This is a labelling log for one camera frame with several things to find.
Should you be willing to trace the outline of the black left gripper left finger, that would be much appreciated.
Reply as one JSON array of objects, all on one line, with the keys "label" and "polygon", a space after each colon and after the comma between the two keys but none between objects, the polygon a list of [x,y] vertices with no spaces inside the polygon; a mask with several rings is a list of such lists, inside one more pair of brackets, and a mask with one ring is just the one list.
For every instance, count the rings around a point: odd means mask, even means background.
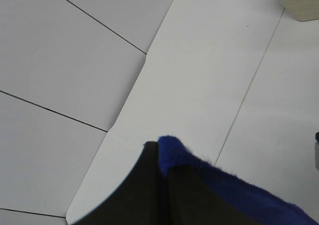
[{"label": "black left gripper left finger", "polygon": [[158,225],[158,144],[147,142],[123,182],[77,225]]}]

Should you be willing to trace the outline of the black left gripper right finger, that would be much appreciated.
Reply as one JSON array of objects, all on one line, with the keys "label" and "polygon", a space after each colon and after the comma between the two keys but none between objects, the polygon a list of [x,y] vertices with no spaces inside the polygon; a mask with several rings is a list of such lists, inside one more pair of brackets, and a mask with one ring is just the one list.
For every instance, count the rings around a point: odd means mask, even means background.
[{"label": "black left gripper right finger", "polygon": [[174,225],[237,225],[236,211],[213,193],[194,170],[172,168],[167,174]]}]

